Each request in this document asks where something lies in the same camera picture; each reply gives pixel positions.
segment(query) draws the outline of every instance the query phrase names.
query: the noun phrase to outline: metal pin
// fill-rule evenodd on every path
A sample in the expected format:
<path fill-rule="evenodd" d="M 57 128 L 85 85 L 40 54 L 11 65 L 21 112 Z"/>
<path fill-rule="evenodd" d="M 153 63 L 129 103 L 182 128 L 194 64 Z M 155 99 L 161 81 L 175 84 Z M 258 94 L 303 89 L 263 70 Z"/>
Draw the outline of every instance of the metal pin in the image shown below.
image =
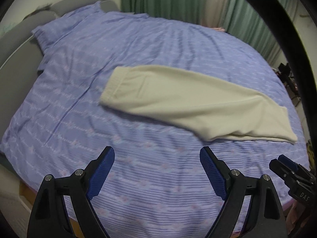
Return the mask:
<path fill-rule="evenodd" d="M 76 176 L 81 176 L 83 172 L 84 172 L 83 169 L 77 169 L 77 170 L 75 171 L 75 175 L 76 175 Z"/>
<path fill-rule="evenodd" d="M 234 175 L 234 176 L 238 176 L 240 174 L 239 170 L 237 169 L 232 169 L 231 170 L 231 173 Z"/>
<path fill-rule="evenodd" d="M 51 175 L 47 175 L 47 176 L 45 176 L 45 181 L 50 181 L 51 179 L 53 178 L 53 176 L 51 176 Z"/>
<path fill-rule="evenodd" d="M 263 175 L 263 179 L 265 181 L 269 181 L 271 179 L 271 177 L 269 175 Z"/>

